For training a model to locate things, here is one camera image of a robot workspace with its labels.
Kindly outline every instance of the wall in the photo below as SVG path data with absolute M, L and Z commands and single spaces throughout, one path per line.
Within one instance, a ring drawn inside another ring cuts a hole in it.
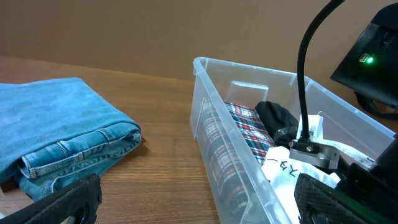
M 327 2 L 0 0 L 0 55 L 186 80 L 197 56 L 295 72 L 301 38 Z M 315 33 L 306 75 L 358 106 L 330 75 L 377 11 L 394 2 L 344 2 Z

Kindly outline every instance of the plastic bin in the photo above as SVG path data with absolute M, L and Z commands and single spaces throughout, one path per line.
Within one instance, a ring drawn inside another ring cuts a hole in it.
M 190 126 L 197 140 L 222 223 L 290 223 L 269 181 L 224 105 L 254 108 L 271 101 L 297 119 L 296 74 L 199 57 Z M 325 139 L 340 141 L 376 159 L 394 132 L 310 78 L 305 78 L 309 114 L 322 115 Z

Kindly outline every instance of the green light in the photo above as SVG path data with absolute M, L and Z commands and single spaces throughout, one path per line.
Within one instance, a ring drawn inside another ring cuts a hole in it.
M 366 63 L 373 63 L 374 58 L 373 57 L 369 57 L 368 59 L 366 59 Z

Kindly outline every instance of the black cloth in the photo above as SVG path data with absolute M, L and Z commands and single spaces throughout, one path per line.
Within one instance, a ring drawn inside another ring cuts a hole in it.
M 286 108 L 270 101 L 258 103 L 255 109 L 275 145 L 289 148 L 289 142 L 296 138 L 297 119 Z

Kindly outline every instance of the brown wooden surface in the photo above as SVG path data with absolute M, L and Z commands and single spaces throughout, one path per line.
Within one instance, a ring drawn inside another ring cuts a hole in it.
M 137 121 L 143 143 L 101 178 L 97 223 L 219 223 L 189 127 L 193 82 L 19 58 L 0 57 L 0 83 L 80 77 Z M 31 199 L 0 193 L 9 215 Z

